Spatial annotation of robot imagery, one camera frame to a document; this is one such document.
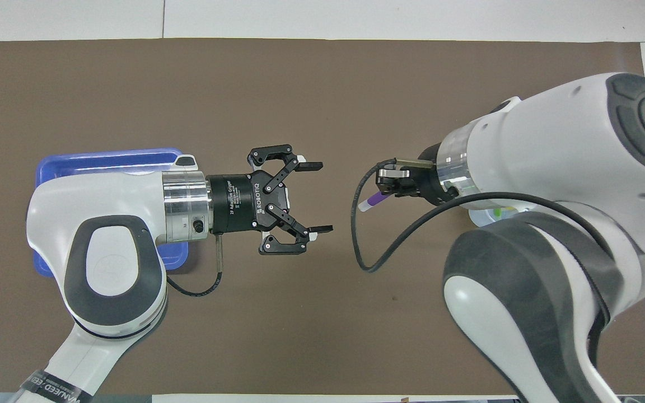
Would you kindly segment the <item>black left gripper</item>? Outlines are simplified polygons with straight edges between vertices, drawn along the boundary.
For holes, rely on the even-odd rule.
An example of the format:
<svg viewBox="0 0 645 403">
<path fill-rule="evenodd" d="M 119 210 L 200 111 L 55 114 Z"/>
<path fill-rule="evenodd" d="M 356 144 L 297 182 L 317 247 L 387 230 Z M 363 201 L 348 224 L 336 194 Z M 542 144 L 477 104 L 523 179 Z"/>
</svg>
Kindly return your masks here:
<svg viewBox="0 0 645 403">
<path fill-rule="evenodd" d="M 274 159 L 284 163 L 275 176 L 259 171 Z M 319 171 L 322 162 L 305 161 L 289 144 L 253 148 L 247 160 L 254 169 L 250 174 L 207 176 L 212 191 L 212 233 L 261 231 L 261 255 L 299 255 L 319 234 L 334 230 L 333 225 L 305 227 L 284 211 L 289 210 L 287 187 L 280 186 L 284 179 L 293 171 Z M 293 235 L 294 243 L 283 244 L 270 235 L 274 227 Z"/>
</svg>

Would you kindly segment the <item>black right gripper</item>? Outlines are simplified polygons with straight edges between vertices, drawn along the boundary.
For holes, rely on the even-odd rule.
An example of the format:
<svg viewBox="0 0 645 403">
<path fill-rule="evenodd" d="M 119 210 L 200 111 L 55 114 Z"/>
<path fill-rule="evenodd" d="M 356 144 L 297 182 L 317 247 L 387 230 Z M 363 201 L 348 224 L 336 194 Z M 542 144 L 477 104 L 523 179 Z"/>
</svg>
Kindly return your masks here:
<svg viewBox="0 0 645 403">
<path fill-rule="evenodd" d="M 432 163 L 432 168 L 413 168 L 412 175 L 409 170 L 397 170 L 391 168 L 380 168 L 377 171 L 378 190 L 381 194 L 394 197 L 413 196 L 413 182 L 402 180 L 414 179 L 419 197 L 431 204 L 443 204 L 457 197 L 457 190 L 451 187 L 445 190 L 441 186 L 440 177 L 437 173 L 437 154 L 440 150 L 440 143 L 433 144 L 419 154 L 419 160 L 426 160 Z"/>
</svg>

